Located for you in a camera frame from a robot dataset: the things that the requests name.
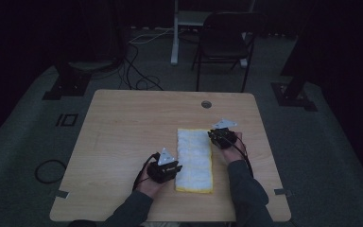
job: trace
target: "chair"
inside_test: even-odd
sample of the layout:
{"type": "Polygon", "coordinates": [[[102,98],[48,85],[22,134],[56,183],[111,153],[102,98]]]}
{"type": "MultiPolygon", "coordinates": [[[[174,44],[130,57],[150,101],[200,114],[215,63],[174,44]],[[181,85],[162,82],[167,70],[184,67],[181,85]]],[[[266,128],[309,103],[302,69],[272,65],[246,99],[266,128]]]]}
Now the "chair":
{"type": "Polygon", "coordinates": [[[199,46],[191,67],[194,70],[195,64],[199,65],[196,91],[199,90],[202,63],[233,63],[232,70],[239,60],[248,58],[241,88],[243,93],[250,71],[254,40],[264,30],[266,22],[267,17],[256,12],[223,11],[210,14],[199,34],[199,46]]]}

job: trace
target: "table top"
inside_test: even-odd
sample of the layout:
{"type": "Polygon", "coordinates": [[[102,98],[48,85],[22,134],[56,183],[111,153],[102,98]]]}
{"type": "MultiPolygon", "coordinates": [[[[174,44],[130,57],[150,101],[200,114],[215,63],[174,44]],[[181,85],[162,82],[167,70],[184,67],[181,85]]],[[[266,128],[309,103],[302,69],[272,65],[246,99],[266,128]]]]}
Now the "table top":
{"type": "MultiPolygon", "coordinates": [[[[290,220],[283,188],[255,98],[251,94],[98,90],[81,128],[56,197],[55,221],[102,221],[124,202],[145,160],[166,148],[177,157],[178,129],[211,129],[220,119],[242,131],[254,178],[269,196],[274,221],[290,220]],[[210,101],[205,109],[202,101],[210,101]]],[[[161,190],[147,221],[233,221],[227,167],[212,147],[214,192],[177,192],[174,181],[161,190]]]]}

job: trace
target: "gray carpet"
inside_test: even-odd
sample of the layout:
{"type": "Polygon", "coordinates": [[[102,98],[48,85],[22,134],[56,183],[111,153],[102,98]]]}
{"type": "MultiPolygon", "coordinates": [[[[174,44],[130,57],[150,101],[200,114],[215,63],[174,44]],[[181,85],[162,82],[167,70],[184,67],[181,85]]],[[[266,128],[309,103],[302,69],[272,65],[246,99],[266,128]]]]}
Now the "gray carpet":
{"type": "MultiPolygon", "coordinates": [[[[184,38],[197,39],[187,34],[184,38]]],[[[287,199],[292,221],[275,225],[363,226],[363,169],[320,88],[305,85],[309,99],[319,109],[307,112],[298,107],[280,107],[270,87],[272,82],[291,80],[279,75],[294,43],[285,38],[259,39],[246,87],[246,92],[256,97],[283,185],[292,192],[287,199]]],[[[139,55],[134,65],[141,73],[157,77],[166,91],[195,90],[196,71],[190,70],[195,44],[181,42],[177,66],[170,65],[170,36],[136,46],[139,55]]],[[[129,60],[134,53],[131,48],[129,60]]],[[[66,222],[49,219],[52,192],[60,183],[39,183],[34,170],[50,159],[67,164],[94,92],[129,89],[121,80],[123,72],[94,74],[85,96],[66,96],[56,101],[42,100],[58,76],[56,70],[51,67],[35,80],[0,129],[0,226],[67,226],[66,222]],[[78,114],[75,126],[57,126],[61,114],[78,114]]],[[[230,71],[226,65],[203,65],[200,90],[238,92],[243,74],[239,67],[230,71]]],[[[139,78],[130,70],[133,86],[139,78]]],[[[55,179],[63,169],[50,164],[41,173],[55,179]]]]}

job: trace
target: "person's left hand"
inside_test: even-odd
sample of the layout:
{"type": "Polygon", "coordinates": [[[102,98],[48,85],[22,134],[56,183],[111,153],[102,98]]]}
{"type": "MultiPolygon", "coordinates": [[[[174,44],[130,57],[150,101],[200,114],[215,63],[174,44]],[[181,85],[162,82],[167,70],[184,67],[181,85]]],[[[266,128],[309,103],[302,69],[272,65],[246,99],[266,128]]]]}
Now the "person's left hand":
{"type": "Polygon", "coordinates": [[[150,164],[144,168],[143,174],[141,175],[139,183],[135,189],[154,199],[155,195],[164,187],[166,183],[156,183],[149,178],[147,174],[149,165],[150,164]]]}

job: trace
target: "black cable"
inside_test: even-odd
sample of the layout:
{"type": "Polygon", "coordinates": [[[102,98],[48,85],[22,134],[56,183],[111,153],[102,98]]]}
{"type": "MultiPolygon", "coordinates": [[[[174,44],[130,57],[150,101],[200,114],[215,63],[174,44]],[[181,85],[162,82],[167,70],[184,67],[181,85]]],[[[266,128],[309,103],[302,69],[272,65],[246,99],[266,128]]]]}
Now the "black cable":
{"type": "Polygon", "coordinates": [[[140,178],[141,178],[141,176],[143,175],[144,169],[145,169],[145,168],[146,168],[146,166],[148,165],[149,160],[151,160],[151,159],[154,157],[154,155],[155,155],[155,154],[152,154],[151,156],[149,156],[149,158],[148,158],[148,159],[146,160],[146,162],[143,164],[143,168],[140,170],[140,172],[138,173],[137,177],[136,177],[136,178],[135,178],[135,180],[134,180],[134,184],[133,184],[133,186],[132,186],[132,190],[131,190],[131,191],[134,191],[134,190],[135,190],[135,188],[137,187],[138,183],[141,183],[141,182],[143,182],[143,181],[145,181],[145,180],[149,179],[149,177],[148,177],[148,178],[143,179],[142,181],[139,181],[139,180],[140,180],[140,178]]]}
{"type": "Polygon", "coordinates": [[[126,82],[125,82],[125,75],[126,75],[126,65],[125,65],[125,61],[123,61],[122,65],[123,65],[123,67],[122,67],[123,73],[120,74],[120,71],[117,72],[117,74],[119,75],[119,78],[120,78],[120,83],[119,83],[119,86],[117,87],[117,90],[120,89],[120,87],[122,86],[122,83],[125,83],[126,84],[126,82]]]}
{"type": "Polygon", "coordinates": [[[244,146],[244,153],[243,153],[243,151],[241,151],[241,149],[240,148],[238,148],[234,143],[232,143],[230,140],[228,140],[226,137],[224,137],[223,135],[219,135],[221,138],[223,138],[224,140],[226,140],[226,142],[228,142],[230,145],[232,145],[234,148],[236,148],[237,149],[237,151],[238,152],[240,152],[240,154],[243,156],[243,158],[244,158],[244,161],[246,162],[246,164],[247,164],[247,167],[249,168],[249,171],[250,171],[250,174],[251,174],[251,176],[254,178],[254,174],[253,174],[253,172],[252,172],[252,166],[251,166],[251,163],[250,163],[250,160],[249,160],[249,157],[248,157],[248,154],[247,154],[247,148],[246,148],[246,145],[244,145],[244,143],[243,143],[243,141],[240,139],[240,138],[238,138],[238,136],[236,136],[236,138],[237,139],[239,139],[240,141],[241,141],[241,143],[243,144],[243,146],[244,146]]]}
{"type": "Polygon", "coordinates": [[[39,175],[39,171],[40,171],[40,168],[45,165],[45,164],[48,164],[48,163],[59,163],[63,168],[64,170],[66,170],[66,164],[63,163],[62,161],[60,160],[56,160],[56,159],[51,159],[51,160],[47,160],[41,164],[39,164],[37,166],[37,168],[34,170],[34,176],[35,176],[35,179],[37,179],[38,182],[40,183],[45,183],[45,184],[50,184],[50,183],[56,183],[58,181],[60,181],[61,179],[63,179],[63,176],[59,177],[58,179],[56,180],[52,180],[52,181],[45,181],[43,179],[41,179],[40,175],[39,175]]]}
{"type": "Polygon", "coordinates": [[[146,84],[146,89],[145,90],[148,90],[148,89],[151,89],[151,88],[154,88],[154,87],[157,87],[159,88],[160,90],[164,90],[160,85],[159,85],[159,82],[160,80],[157,78],[157,77],[154,77],[154,76],[145,76],[143,75],[134,65],[134,61],[136,60],[137,56],[138,56],[138,48],[137,46],[133,45],[133,44],[129,44],[129,46],[133,47],[135,50],[136,50],[136,54],[134,55],[134,57],[132,58],[131,61],[129,61],[127,58],[125,58],[125,61],[129,64],[128,66],[128,69],[126,71],[126,80],[123,79],[123,81],[126,83],[126,85],[129,86],[129,89],[130,90],[143,90],[143,89],[140,89],[140,86],[139,84],[141,84],[142,82],[146,84]],[[141,77],[139,80],[137,80],[135,86],[133,87],[130,83],[130,69],[134,69],[135,72],[137,72],[137,74],[141,77]]]}

